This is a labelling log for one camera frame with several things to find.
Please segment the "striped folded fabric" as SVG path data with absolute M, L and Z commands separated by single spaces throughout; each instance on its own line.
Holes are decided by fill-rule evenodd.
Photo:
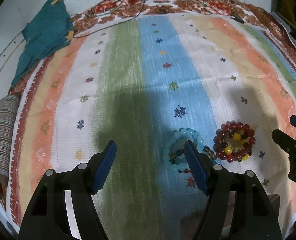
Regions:
M 0 100 L 0 183 L 9 181 L 9 163 L 15 124 L 21 94 L 13 93 Z

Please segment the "black plug on blanket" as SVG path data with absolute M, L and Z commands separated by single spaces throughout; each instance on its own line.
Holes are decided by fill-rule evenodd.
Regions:
M 231 18 L 241 24 L 244 24 L 244 20 L 242 18 L 240 18 L 238 15 L 233 14 L 233 15 L 231 15 Z

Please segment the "teal quilted cloth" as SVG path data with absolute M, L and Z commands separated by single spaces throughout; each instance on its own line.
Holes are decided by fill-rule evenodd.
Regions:
M 11 87 L 36 64 L 68 45 L 74 26 L 63 0 L 47 0 L 36 16 L 22 30 L 26 41 L 21 53 Z

